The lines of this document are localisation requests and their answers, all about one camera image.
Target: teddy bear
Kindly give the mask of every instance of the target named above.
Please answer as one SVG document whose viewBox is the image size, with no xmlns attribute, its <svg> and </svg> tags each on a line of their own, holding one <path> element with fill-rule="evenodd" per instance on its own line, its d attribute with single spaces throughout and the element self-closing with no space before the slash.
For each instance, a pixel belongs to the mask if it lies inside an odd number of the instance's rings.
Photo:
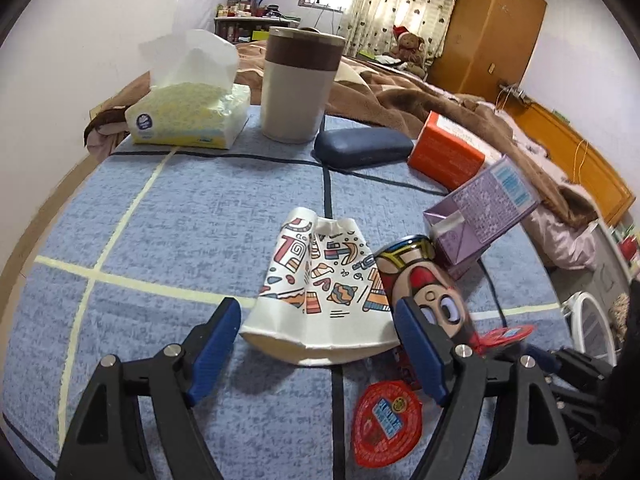
<svg viewBox="0 0 640 480">
<path fill-rule="evenodd" d="M 398 44 L 394 45 L 389 54 L 407 63 L 405 70 L 424 78 L 424 40 L 420 36 L 409 32 L 406 27 L 394 26 L 394 37 Z"/>
</svg>

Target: can with cartoon character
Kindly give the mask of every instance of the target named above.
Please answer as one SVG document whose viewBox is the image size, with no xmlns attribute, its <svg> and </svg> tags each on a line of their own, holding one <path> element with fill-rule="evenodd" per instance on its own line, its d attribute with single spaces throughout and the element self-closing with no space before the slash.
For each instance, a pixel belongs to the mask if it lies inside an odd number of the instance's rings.
<svg viewBox="0 0 640 480">
<path fill-rule="evenodd" d="M 414 298 L 424 317 L 440 325 L 454 345 L 478 348 L 479 339 L 471 316 L 451 277 L 434 262 L 435 250 L 424 235 L 402 238 L 376 254 L 376 265 L 389 305 L 406 296 Z M 402 378 L 420 389 L 402 347 L 396 351 Z"/>
</svg>

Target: wooden headboard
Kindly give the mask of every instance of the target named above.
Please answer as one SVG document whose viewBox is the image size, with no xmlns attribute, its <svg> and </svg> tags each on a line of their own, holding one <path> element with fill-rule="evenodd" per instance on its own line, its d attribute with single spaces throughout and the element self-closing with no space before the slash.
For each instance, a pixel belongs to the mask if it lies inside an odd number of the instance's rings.
<svg viewBox="0 0 640 480">
<path fill-rule="evenodd" d="M 574 175 L 576 151 L 578 166 L 586 151 L 580 184 L 593 196 L 607 224 L 615 225 L 620 221 L 636 197 L 598 150 L 591 144 L 587 146 L 574 129 L 536 102 L 524 104 L 516 98 L 509 98 L 504 109 L 528 137 L 544 146 L 549 159 L 569 179 Z"/>
</svg>

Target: patterned curtain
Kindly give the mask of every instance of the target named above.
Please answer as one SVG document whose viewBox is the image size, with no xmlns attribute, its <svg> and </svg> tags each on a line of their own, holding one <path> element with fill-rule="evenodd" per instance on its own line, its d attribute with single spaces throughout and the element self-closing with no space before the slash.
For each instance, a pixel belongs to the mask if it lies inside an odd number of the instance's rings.
<svg viewBox="0 0 640 480">
<path fill-rule="evenodd" d="M 393 26 L 404 25 L 424 38 L 429 66 L 442 54 L 444 37 L 456 0 L 353 0 L 344 13 L 338 34 L 347 40 L 345 54 L 359 50 L 377 55 L 393 46 Z"/>
</svg>

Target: metal screw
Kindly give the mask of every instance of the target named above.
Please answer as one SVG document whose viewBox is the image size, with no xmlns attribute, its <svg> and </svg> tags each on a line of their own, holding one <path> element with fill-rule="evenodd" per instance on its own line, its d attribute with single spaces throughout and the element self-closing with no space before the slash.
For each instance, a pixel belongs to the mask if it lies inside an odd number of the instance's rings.
<svg viewBox="0 0 640 480">
<path fill-rule="evenodd" d="M 520 358 L 520 364 L 525 368 L 533 368 L 536 365 L 536 360 L 530 355 L 523 355 Z"/>
<path fill-rule="evenodd" d="M 474 351 L 467 345 L 456 346 L 456 354 L 460 357 L 469 357 Z"/>
<path fill-rule="evenodd" d="M 102 359 L 100 359 L 100 365 L 105 368 L 109 368 L 116 364 L 116 356 L 112 354 L 105 355 Z"/>
<path fill-rule="evenodd" d="M 176 343 L 172 343 L 171 345 L 165 346 L 164 350 L 162 350 L 162 353 L 167 357 L 176 357 L 180 355 L 181 351 L 182 351 L 182 347 L 180 345 Z"/>
</svg>

